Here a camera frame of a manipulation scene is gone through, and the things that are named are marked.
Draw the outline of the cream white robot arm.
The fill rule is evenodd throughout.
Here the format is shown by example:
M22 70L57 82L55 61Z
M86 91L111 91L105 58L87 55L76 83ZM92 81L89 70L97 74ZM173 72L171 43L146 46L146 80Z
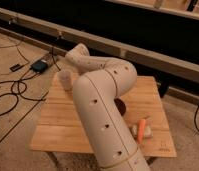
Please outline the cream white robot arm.
M66 59L82 72L73 84L73 101L101 171L150 171L114 102L134 87L135 67L91 56L82 43Z

